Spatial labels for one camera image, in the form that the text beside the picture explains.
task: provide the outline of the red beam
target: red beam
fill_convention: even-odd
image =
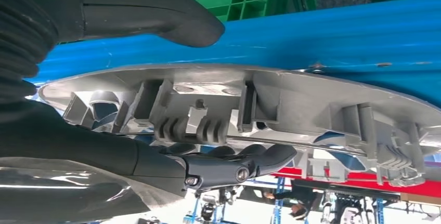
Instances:
[[[298,168],[283,168],[279,172],[274,173],[274,176],[283,176],[288,178],[301,179],[302,170]],[[376,174],[370,173],[350,173],[348,175],[348,181],[344,183],[333,183],[339,185],[345,185],[350,187],[366,188],[366,189],[376,189],[381,191],[389,192],[399,192],[399,193],[409,193],[426,195],[432,197],[441,197],[441,182],[426,180],[425,183],[417,186],[410,187],[394,187],[391,186],[387,181],[383,185],[377,184]]]

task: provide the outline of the blue surface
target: blue surface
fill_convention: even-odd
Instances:
[[[285,186],[285,178],[279,177],[277,178],[277,189],[276,194],[280,194],[283,192]],[[273,211],[273,224],[280,224],[281,223],[281,209],[283,207],[283,199],[282,200],[275,200],[275,206]]]
[[[384,224],[384,205],[381,198],[377,199],[377,215],[378,224]]]
[[[441,154],[428,155],[424,158],[426,162],[441,163]]]
[[[314,142],[319,142],[328,138],[334,138],[334,137],[341,137],[344,138],[344,134],[334,133],[334,132],[326,132],[325,134],[319,136],[316,138]],[[350,170],[358,170],[358,171],[365,171],[365,166],[355,157],[348,154],[342,154],[337,152],[329,151],[329,154],[331,154],[335,159],[339,160],[346,168]]]
[[[209,48],[153,35],[58,46],[32,82],[135,64],[232,63],[378,85],[441,106],[441,0],[399,0],[228,22]]]
[[[191,216],[191,223],[194,223],[196,221],[197,211],[199,206],[199,198],[196,199],[196,203],[194,204],[194,210],[193,215]]]

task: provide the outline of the metal pipe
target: metal pipe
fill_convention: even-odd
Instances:
[[[117,136],[154,136],[154,133],[149,132],[140,132],[140,133],[113,133]],[[186,134],[186,137],[189,138],[195,138],[195,134]],[[272,144],[283,144],[283,145],[290,145],[294,147],[301,147],[301,148],[311,148],[311,149],[317,149],[317,150],[325,150],[325,151],[331,151],[336,153],[342,153],[342,154],[348,154],[348,155],[356,155],[356,156],[362,156],[366,157],[366,154],[363,152],[358,151],[352,151],[352,150],[343,150],[343,149],[335,149],[328,146],[322,146],[322,145],[315,145],[312,143],[305,143],[305,142],[290,142],[290,141],[281,141],[281,140],[272,140],[272,139],[265,139],[265,138],[255,138],[255,137],[240,137],[240,136],[227,136],[227,140],[234,140],[234,141],[247,141],[247,142],[263,142],[263,143],[272,143]]]

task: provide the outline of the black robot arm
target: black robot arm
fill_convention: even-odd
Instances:
[[[71,160],[183,195],[271,173],[295,155],[285,146],[228,158],[161,154],[69,125],[50,106],[24,99],[35,87],[23,78],[37,74],[58,42],[151,33],[193,47],[215,43],[224,26],[194,0],[0,0],[0,24],[0,157]]]

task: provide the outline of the bolt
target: bolt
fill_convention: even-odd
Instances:
[[[317,73],[324,73],[324,71],[320,68],[314,67],[314,68],[312,68],[311,73],[316,73],[316,74]]]
[[[188,177],[187,179],[185,179],[185,184],[195,186],[196,184],[198,184],[198,179],[195,177]]]
[[[250,173],[248,172],[248,169],[243,167],[237,171],[236,179],[239,181],[245,181],[249,175]]]

